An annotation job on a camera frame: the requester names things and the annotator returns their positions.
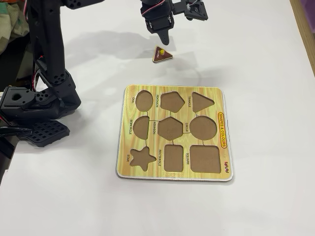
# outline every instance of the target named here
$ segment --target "hexagon cutout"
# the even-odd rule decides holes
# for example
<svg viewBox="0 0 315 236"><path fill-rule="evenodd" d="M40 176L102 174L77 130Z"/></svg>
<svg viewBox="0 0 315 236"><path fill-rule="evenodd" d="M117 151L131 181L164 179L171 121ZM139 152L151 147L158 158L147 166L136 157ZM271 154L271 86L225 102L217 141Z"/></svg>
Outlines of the hexagon cutout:
<svg viewBox="0 0 315 236"><path fill-rule="evenodd" d="M173 117L161 120L157 126L157 134L172 141L183 135L183 123Z"/></svg>
<svg viewBox="0 0 315 236"><path fill-rule="evenodd" d="M177 92L169 92L161 95L161 108L173 113L179 112L185 101Z"/></svg>

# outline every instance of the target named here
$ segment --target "fabric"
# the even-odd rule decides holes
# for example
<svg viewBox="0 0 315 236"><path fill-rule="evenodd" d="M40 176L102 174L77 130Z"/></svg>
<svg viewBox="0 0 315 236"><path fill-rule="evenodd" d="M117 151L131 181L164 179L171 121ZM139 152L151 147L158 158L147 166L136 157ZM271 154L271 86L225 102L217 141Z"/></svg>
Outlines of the fabric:
<svg viewBox="0 0 315 236"><path fill-rule="evenodd" d="M0 55L9 42L25 36L29 31L29 25L18 3L8 4L0 0Z"/></svg>

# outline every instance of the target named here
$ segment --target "white table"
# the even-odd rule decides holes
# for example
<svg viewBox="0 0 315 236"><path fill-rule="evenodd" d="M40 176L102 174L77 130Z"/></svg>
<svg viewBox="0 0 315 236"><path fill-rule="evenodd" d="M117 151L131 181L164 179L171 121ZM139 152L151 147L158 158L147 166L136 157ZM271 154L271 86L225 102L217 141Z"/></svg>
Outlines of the white table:
<svg viewBox="0 0 315 236"><path fill-rule="evenodd" d="M61 120L70 136L46 148L18 144L0 188L0 235L314 235L315 78L290 3L205 2L207 22L175 17L165 47L174 59L160 64L139 1L62 9L82 105ZM233 181L118 178L129 84L220 87Z"/></svg>

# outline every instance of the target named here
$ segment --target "wooden triangle piece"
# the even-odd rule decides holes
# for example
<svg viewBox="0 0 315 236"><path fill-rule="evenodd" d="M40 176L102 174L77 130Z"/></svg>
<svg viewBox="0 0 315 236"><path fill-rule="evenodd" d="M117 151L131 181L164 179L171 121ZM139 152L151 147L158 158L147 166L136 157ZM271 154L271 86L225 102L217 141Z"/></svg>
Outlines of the wooden triangle piece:
<svg viewBox="0 0 315 236"><path fill-rule="evenodd" d="M163 48L156 46L156 50L153 56L153 62L158 63L158 62L169 60L169 59L173 59L173 55L165 51Z"/></svg>
<svg viewBox="0 0 315 236"><path fill-rule="evenodd" d="M199 93L192 93L192 110L193 112L200 112L201 110L213 106L215 102L210 98L202 96Z"/></svg>

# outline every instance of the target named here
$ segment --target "oval cutout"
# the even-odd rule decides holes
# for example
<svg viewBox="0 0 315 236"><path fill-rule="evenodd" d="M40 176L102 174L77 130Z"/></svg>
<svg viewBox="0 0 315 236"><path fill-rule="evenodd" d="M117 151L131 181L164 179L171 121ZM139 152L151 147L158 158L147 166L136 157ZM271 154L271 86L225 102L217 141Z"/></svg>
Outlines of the oval cutout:
<svg viewBox="0 0 315 236"><path fill-rule="evenodd" d="M196 117L189 125L191 134L200 140L209 140L217 134L217 124L209 117Z"/></svg>
<svg viewBox="0 0 315 236"><path fill-rule="evenodd" d="M147 112L153 105L152 94L146 90L142 90L136 97L136 107L141 112Z"/></svg>

